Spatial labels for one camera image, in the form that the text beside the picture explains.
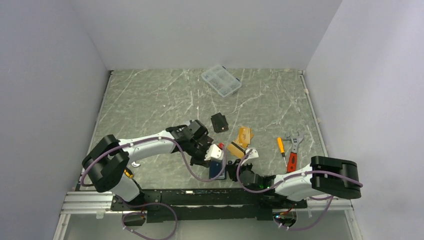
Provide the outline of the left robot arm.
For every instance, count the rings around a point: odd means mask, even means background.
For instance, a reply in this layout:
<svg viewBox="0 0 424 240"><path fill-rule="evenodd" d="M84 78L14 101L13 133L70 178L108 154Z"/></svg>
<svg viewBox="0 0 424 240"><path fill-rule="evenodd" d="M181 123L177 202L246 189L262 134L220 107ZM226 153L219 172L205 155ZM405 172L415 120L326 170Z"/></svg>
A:
<svg viewBox="0 0 424 240"><path fill-rule="evenodd" d="M128 165L161 154L181 153L187 167L209 167L212 161L224 160L224 152L208 136L208 129L199 121L171 126L156 134L132 139L117 139L113 134L103 137L82 161L84 169L80 185L97 192L111 192L120 197L131 210L139 209L145 202L145 193L127 172Z"/></svg>

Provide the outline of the blue leather card holder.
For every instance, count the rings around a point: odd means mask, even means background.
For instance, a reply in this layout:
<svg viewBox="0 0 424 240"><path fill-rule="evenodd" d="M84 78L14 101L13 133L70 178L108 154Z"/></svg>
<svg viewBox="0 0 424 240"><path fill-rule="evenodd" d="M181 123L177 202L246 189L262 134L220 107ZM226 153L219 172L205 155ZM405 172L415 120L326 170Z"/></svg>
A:
<svg viewBox="0 0 424 240"><path fill-rule="evenodd" d="M217 161L211 161L209 164L209 179L216 178L216 180L226 180L227 179L227 170L225 169L220 175L220 171L223 169L223 166L226 167L225 164L222 164L222 162Z"/></svg>

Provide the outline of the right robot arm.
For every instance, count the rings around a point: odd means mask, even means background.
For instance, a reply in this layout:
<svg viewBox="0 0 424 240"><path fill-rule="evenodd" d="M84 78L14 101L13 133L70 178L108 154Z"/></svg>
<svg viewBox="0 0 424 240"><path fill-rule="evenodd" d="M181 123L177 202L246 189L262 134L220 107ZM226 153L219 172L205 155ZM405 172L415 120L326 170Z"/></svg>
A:
<svg viewBox="0 0 424 240"><path fill-rule="evenodd" d="M240 165L240 159L226 166L229 178L239 182L249 193L275 196L276 203L287 208L293 202L328 194L342 199L362 197L358 166L354 161L314 156L307 166L288 172L260 176L251 163Z"/></svg>

